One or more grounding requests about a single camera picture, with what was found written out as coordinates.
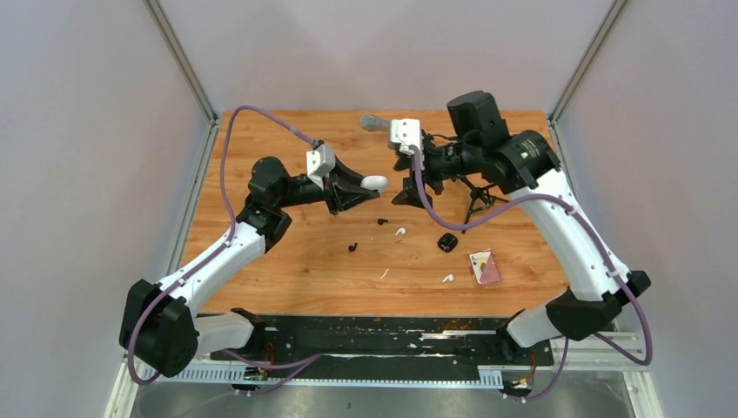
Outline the white earbud charging case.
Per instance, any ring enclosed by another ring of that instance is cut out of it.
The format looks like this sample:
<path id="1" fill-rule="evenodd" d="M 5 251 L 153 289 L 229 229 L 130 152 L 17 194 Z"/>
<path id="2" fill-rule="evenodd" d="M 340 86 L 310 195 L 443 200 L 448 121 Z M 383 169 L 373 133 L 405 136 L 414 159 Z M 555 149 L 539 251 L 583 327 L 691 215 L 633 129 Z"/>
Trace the white earbud charging case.
<path id="1" fill-rule="evenodd" d="M 388 187 L 388 179 L 379 175 L 365 176 L 361 179 L 360 186 L 367 190 L 383 193 Z"/>

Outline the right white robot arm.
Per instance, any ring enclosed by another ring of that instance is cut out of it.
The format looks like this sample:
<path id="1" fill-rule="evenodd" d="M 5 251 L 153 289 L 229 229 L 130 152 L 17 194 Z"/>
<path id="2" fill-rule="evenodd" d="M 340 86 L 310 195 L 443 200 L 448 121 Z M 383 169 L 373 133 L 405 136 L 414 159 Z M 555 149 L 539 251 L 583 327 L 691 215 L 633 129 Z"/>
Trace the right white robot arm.
<path id="1" fill-rule="evenodd" d="M 512 317 L 496 341 L 500 358 L 519 363 L 540 341 L 583 340 L 635 305 L 651 284 L 645 272 L 620 261 L 590 224 L 571 191 L 560 160 L 538 132 L 513 134 L 492 94 L 471 91 L 447 105 L 455 132 L 434 144 L 419 120 L 387 123 L 397 170 L 408 170 L 397 205 L 430 209 L 447 180 L 478 174 L 499 187 L 508 206 L 521 208 L 538 228 L 567 276 L 563 293 Z"/>

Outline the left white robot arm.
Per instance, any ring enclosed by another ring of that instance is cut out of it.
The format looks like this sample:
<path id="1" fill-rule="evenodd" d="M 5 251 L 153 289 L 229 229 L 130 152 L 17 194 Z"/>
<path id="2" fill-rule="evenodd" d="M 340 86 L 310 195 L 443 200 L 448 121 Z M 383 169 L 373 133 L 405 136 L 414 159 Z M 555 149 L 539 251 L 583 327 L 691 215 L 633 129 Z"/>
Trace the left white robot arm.
<path id="1" fill-rule="evenodd" d="M 218 240 L 179 271 L 131 287 L 119 334 L 130 360 L 173 377 L 203 354 L 235 349 L 255 360 L 265 352 L 267 339 L 254 314 L 233 308 L 200 316 L 205 302 L 279 243 L 292 223 L 286 208 L 325 202 L 336 214 L 378 198 L 388 186 L 386 177 L 361 175 L 339 160 L 319 167 L 317 152 L 308 152 L 307 163 L 309 173 L 292 176 L 278 158 L 259 159 L 244 208 Z"/>

